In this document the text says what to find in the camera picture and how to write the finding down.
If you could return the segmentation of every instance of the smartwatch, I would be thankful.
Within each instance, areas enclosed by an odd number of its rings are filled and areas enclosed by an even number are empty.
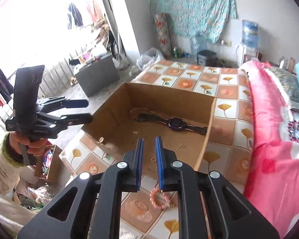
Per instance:
[[[207,127],[197,127],[193,125],[186,124],[183,119],[180,118],[171,118],[165,119],[160,116],[152,115],[152,114],[145,114],[141,113],[138,115],[138,121],[153,121],[165,124],[173,131],[182,131],[188,130],[191,132],[199,133],[201,135],[206,135]]]

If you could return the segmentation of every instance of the white knit sleeve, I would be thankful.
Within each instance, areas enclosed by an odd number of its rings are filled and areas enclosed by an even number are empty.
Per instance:
[[[5,146],[7,135],[0,142],[0,194],[2,195],[13,190],[23,167],[23,164],[14,161],[7,154]]]

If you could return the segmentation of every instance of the electrical outlet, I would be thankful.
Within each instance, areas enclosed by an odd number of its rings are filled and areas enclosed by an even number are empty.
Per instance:
[[[224,45],[227,47],[231,47],[231,41],[224,40]]]

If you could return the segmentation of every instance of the pink comforter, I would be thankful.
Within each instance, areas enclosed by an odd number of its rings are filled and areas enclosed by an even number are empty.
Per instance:
[[[254,99],[255,137],[244,195],[283,238],[299,219],[299,142],[291,141],[288,127],[299,127],[299,113],[287,110],[262,65],[245,65]]]

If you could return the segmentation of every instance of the small bottle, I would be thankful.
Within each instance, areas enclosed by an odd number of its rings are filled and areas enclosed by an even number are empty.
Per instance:
[[[175,58],[178,57],[178,49],[177,49],[177,47],[174,47],[174,48],[173,48],[173,56],[174,56]]]
[[[279,68],[287,69],[288,59],[286,59],[285,57],[282,57],[282,58],[279,59],[279,61],[280,61]]]

